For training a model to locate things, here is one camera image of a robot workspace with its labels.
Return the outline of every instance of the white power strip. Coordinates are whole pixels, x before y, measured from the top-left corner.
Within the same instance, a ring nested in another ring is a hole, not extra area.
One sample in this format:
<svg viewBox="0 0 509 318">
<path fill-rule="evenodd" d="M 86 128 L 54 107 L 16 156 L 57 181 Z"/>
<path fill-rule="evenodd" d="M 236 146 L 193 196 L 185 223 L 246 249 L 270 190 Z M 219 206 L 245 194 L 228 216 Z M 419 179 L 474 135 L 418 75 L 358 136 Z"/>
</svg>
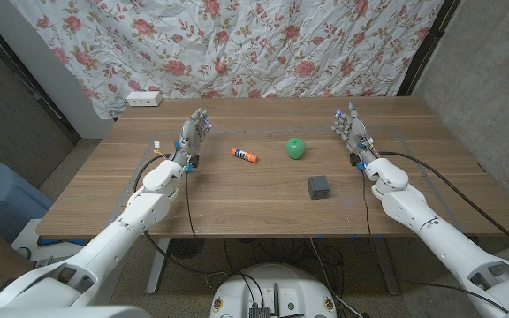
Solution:
<svg viewBox="0 0 509 318">
<path fill-rule="evenodd" d="M 129 106 L 158 106 L 162 99 L 160 92 L 131 92 L 127 96 Z"/>
</svg>

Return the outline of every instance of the wooden table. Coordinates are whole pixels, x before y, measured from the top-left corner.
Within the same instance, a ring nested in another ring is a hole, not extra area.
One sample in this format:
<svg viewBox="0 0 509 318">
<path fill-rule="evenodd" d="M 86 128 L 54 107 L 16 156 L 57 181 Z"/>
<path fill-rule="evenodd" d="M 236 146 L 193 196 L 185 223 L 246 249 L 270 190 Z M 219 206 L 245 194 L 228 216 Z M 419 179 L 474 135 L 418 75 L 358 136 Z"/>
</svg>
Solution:
<svg viewBox="0 0 509 318">
<path fill-rule="evenodd" d="M 414 155 L 447 176 L 509 230 L 509 199 L 439 119 L 412 97 L 164 100 L 156 108 L 129 108 L 87 159 L 37 227 L 43 237 L 93 237 L 120 213 L 135 170 L 152 157 L 152 141 L 170 153 L 184 120 L 202 107 L 214 130 L 204 141 L 200 167 L 189 174 L 192 221 L 199 237 L 352 237 L 368 234 L 362 175 L 351 167 L 344 143 L 331 130 L 335 110 L 349 102 L 360 112 L 379 150 Z M 300 160 L 285 143 L 306 141 Z M 249 163 L 232 148 L 259 156 Z M 430 172 L 400 157 L 428 204 L 466 234 L 501 232 Z M 312 201 L 308 177 L 325 175 L 330 197 Z M 366 193 L 373 233 L 410 236 Z M 190 237 L 185 185 L 167 217 L 150 229 L 160 237 Z"/>
</svg>

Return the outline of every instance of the black cube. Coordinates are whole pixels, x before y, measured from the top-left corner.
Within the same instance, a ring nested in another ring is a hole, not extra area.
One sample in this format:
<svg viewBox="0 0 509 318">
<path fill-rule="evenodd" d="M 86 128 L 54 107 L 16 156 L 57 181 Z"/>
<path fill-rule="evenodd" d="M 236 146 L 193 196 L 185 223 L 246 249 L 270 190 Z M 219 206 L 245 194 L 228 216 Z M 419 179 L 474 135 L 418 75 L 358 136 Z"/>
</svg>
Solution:
<svg viewBox="0 0 509 318">
<path fill-rule="evenodd" d="M 311 200 L 327 199 L 329 197 L 329 182 L 327 182 L 327 177 L 309 177 L 308 191 Z"/>
</svg>

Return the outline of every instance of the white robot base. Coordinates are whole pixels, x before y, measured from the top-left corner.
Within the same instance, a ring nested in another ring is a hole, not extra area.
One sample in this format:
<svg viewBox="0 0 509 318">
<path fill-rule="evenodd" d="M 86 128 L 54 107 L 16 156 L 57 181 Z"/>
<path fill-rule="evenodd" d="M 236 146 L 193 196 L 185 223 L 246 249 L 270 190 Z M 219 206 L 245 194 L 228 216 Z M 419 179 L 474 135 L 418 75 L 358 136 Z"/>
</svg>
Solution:
<svg viewBox="0 0 509 318">
<path fill-rule="evenodd" d="M 261 318 L 337 317 L 333 297 L 324 284 L 301 269 L 278 263 L 254 265 L 229 277 L 217 289 L 209 317 L 247 318 L 249 312 L 251 317 Z"/>
</svg>

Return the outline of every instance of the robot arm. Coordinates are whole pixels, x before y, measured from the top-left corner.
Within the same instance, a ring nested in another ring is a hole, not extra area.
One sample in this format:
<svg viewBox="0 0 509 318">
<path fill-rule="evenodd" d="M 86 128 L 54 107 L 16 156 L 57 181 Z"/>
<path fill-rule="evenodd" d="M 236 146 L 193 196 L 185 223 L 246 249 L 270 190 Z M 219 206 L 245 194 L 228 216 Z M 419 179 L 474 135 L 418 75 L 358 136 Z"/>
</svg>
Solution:
<svg viewBox="0 0 509 318">
<path fill-rule="evenodd" d="M 346 143 L 352 157 L 359 158 L 357 168 L 376 181 L 372 193 L 382 202 L 384 212 L 417 234 L 465 290 L 509 311 L 509 261 L 486 253 L 431 209 L 425 196 L 409 184 L 408 175 L 377 155 L 358 113 L 352 105 L 349 110 L 348 116 L 338 110 L 331 129 Z M 507 315 L 483 299 L 468 297 L 482 317 Z"/>
<path fill-rule="evenodd" d="M 197 110 L 183 125 L 179 145 L 143 179 L 125 211 L 68 260 L 34 269 L 0 292 L 1 307 L 83 307 L 93 304 L 105 278 L 134 241 L 168 214 L 178 195 L 177 182 L 191 170 L 211 125 Z"/>
</svg>

